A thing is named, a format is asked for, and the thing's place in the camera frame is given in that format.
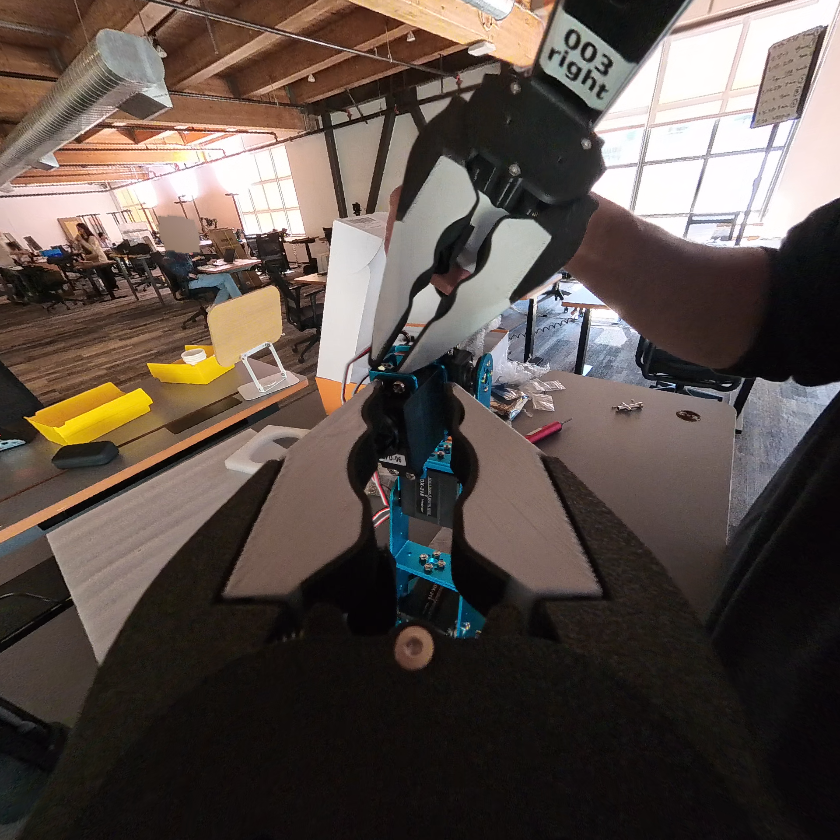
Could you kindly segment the wooden panel stand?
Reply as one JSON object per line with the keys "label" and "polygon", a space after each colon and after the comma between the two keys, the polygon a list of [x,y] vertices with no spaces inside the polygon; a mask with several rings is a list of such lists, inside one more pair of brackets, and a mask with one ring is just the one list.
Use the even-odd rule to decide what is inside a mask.
{"label": "wooden panel stand", "polygon": [[283,333],[280,292],[267,286],[211,308],[207,315],[216,361],[244,369],[238,393],[253,401],[308,385],[305,377],[286,370],[276,342]]}

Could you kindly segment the person's right forearm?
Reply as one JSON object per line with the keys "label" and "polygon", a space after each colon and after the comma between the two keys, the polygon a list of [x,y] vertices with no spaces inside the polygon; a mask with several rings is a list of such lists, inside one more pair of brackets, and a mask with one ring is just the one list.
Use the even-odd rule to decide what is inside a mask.
{"label": "person's right forearm", "polygon": [[741,377],[838,382],[839,201],[778,248],[718,248],[604,198],[569,271],[662,350]]}

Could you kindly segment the office desk with wooden edge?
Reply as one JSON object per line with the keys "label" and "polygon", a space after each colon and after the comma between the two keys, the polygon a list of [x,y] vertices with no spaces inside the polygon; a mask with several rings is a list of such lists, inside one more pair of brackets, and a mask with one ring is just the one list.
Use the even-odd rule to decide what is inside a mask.
{"label": "office desk with wooden edge", "polygon": [[165,384],[146,377],[141,387],[152,397],[150,411],[105,434],[119,449],[106,465],[58,469],[58,445],[38,434],[31,443],[2,452],[2,551],[32,528],[50,525],[63,514],[119,489],[171,459],[275,412],[282,403],[312,389],[299,382],[246,401],[238,388],[248,380],[238,364],[207,385]]}

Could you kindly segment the white and orange cardboard box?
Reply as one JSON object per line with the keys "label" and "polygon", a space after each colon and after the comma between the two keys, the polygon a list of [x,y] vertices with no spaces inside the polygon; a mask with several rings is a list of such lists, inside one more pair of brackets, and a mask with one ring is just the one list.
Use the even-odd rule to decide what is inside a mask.
{"label": "white and orange cardboard box", "polygon": [[384,212],[336,219],[332,226],[316,383],[323,409],[341,406],[368,371],[365,360],[345,368],[371,344],[385,268]]}

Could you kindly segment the yellow plastic bin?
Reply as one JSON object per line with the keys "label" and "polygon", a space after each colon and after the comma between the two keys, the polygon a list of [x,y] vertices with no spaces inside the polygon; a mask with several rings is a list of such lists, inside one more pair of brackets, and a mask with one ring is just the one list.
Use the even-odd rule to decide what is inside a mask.
{"label": "yellow plastic bin", "polygon": [[51,443],[79,445],[147,414],[152,403],[141,388],[123,392],[108,382],[43,408],[26,420]]}
{"label": "yellow plastic bin", "polygon": [[207,358],[200,364],[190,366],[182,362],[181,357],[171,363],[147,363],[153,378],[166,384],[206,385],[234,369],[235,365],[221,365],[215,358],[212,345],[188,344],[185,347],[204,347]]}

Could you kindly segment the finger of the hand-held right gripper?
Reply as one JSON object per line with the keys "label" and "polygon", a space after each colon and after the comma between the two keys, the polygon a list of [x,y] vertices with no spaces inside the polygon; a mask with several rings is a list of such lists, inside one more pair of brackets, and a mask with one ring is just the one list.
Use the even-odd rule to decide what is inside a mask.
{"label": "finger of the hand-held right gripper", "polygon": [[399,371],[414,373],[466,340],[500,316],[515,289],[551,240],[536,221],[505,217],[492,229],[485,245],[485,261],[448,296],[448,310],[431,321],[415,341]]}
{"label": "finger of the hand-held right gripper", "polygon": [[[477,204],[477,190],[467,169],[446,155],[440,156],[402,219],[393,225],[374,313],[371,368],[383,363],[408,320],[413,299],[438,272],[436,262],[443,250],[469,227]],[[471,311],[470,303],[457,311],[455,295],[447,304],[447,311],[427,323],[405,357],[403,369],[430,364],[487,323],[487,315],[477,308]]]}

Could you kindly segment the black oval case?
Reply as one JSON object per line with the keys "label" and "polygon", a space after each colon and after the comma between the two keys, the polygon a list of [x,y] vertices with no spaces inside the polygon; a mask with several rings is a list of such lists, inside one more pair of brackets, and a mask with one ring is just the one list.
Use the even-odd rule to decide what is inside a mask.
{"label": "black oval case", "polygon": [[119,447],[109,440],[60,447],[52,456],[56,469],[83,469],[105,466],[119,456]]}

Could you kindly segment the blue toy robot arm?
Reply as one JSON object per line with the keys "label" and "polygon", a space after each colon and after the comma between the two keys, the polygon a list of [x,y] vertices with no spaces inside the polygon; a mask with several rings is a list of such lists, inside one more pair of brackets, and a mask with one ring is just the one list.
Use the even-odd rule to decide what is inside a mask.
{"label": "blue toy robot arm", "polygon": [[396,344],[370,380],[382,387],[384,417],[376,432],[379,465],[395,475],[387,511],[389,550],[395,561],[396,622],[423,621],[454,638],[476,637],[485,618],[456,590],[450,549],[435,549],[410,538],[412,522],[451,529],[462,486],[452,469],[453,439],[447,428],[447,385],[459,385],[490,406],[494,363],[451,350],[413,373],[402,371],[411,347]]}

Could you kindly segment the person's right hand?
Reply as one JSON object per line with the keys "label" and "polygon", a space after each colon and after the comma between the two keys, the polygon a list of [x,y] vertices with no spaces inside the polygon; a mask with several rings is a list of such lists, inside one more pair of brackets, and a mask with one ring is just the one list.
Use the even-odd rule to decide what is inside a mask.
{"label": "person's right hand", "polygon": [[[398,185],[394,190],[392,190],[391,194],[389,195],[388,199],[388,216],[386,219],[386,226],[385,226],[385,239],[384,239],[384,248],[385,248],[385,255],[386,258],[389,259],[390,250],[391,250],[391,243],[392,243],[392,234],[393,228],[396,221],[396,211],[398,208],[398,204],[400,201],[401,193],[402,193],[402,186]],[[443,274],[434,274],[430,278],[430,285],[437,289],[437,291],[447,296],[451,294],[454,289],[466,278],[470,276],[470,271],[461,267],[459,264],[454,263],[452,266]]]}

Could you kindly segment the grey desk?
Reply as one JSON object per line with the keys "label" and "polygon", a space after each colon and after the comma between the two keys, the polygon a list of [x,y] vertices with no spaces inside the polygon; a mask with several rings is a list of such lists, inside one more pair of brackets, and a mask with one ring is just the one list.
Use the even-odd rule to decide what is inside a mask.
{"label": "grey desk", "polygon": [[22,838],[741,838],[738,702],[696,616],[726,538],[732,410],[571,374],[552,478],[605,584],[531,626],[436,636],[414,673],[396,631],[278,602],[225,603],[266,478],[150,581],[102,660]]}

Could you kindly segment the black office chair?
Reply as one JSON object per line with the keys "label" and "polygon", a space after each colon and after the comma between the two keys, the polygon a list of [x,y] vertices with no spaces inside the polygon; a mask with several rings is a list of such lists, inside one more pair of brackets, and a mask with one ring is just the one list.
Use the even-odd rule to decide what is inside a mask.
{"label": "black office chair", "polygon": [[264,268],[270,282],[280,291],[289,324],[301,333],[311,333],[305,345],[297,341],[292,346],[297,361],[303,363],[321,339],[324,302],[319,295],[326,289],[325,280],[298,270],[281,270],[278,262],[267,261]]}
{"label": "black office chair", "polygon": [[714,371],[701,364],[681,360],[645,337],[639,337],[636,364],[650,388],[683,396],[694,396],[721,402],[722,395],[738,392],[735,407],[739,413],[751,393],[755,378]]}

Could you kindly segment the white foam sheet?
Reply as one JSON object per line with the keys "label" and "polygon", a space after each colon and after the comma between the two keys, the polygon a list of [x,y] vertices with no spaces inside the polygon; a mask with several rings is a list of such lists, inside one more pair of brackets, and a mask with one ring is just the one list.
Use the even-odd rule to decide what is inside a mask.
{"label": "white foam sheet", "polygon": [[282,439],[306,432],[277,425],[244,431],[48,533],[99,665],[175,553],[267,460],[284,458]]}

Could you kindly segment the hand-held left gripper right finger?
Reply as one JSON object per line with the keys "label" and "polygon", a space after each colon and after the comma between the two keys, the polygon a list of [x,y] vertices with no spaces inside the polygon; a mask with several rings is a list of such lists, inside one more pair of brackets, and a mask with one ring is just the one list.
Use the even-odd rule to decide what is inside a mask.
{"label": "hand-held left gripper right finger", "polygon": [[483,616],[477,635],[555,635],[552,609],[599,610],[604,585],[543,453],[448,386],[455,588]]}

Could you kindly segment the black laptop with stickers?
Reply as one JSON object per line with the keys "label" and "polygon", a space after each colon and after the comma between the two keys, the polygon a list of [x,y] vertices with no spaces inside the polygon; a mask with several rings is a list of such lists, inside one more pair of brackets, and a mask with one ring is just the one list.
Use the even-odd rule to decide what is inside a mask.
{"label": "black laptop with stickers", "polygon": [[27,420],[44,404],[1,362],[1,451],[33,442],[38,431]]}

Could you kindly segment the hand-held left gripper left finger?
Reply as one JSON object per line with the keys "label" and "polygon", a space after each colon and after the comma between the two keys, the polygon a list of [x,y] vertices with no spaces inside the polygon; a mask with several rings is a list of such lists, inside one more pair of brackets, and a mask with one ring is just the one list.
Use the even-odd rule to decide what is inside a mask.
{"label": "hand-held left gripper left finger", "polygon": [[376,541],[364,489],[377,467],[382,387],[352,397],[286,449],[222,596],[280,602],[292,621],[317,604],[335,606],[354,634],[389,633],[396,574]]}

